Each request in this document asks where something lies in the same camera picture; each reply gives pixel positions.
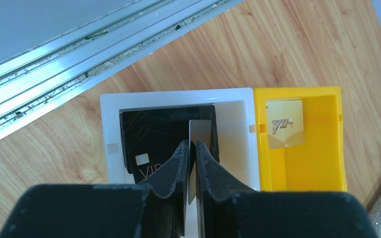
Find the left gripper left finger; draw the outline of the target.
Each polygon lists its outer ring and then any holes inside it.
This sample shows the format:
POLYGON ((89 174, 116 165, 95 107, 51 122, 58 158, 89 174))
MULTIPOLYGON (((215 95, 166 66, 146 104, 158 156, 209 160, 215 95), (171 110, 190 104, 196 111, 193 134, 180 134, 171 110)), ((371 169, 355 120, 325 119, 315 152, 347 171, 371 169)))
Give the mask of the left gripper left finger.
POLYGON ((1 238, 179 238, 185 234, 190 142, 137 184, 38 184, 1 238))

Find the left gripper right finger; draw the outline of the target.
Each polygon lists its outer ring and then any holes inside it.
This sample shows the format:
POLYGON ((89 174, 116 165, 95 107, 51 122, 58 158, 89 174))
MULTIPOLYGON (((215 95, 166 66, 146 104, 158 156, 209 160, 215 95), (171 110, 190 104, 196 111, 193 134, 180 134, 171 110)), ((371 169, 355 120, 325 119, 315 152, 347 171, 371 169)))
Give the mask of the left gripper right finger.
POLYGON ((201 238, 375 238, 363 205, 333 191, 259 192, 196 144, 196 198, 201 238))

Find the black VIP credit card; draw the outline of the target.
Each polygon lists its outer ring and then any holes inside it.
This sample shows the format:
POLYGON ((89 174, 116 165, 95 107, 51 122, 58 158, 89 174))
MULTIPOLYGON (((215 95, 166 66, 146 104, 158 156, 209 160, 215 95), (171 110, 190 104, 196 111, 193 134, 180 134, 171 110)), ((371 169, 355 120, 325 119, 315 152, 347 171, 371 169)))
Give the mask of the black VIP credit card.
POLYGON ((207 145, 219 161, 214 105, 124 111, 120 126, 127 172, 139 183, 170 159, 178 145, 189 138, 190 120, 210 120, 211 141, 207 145))

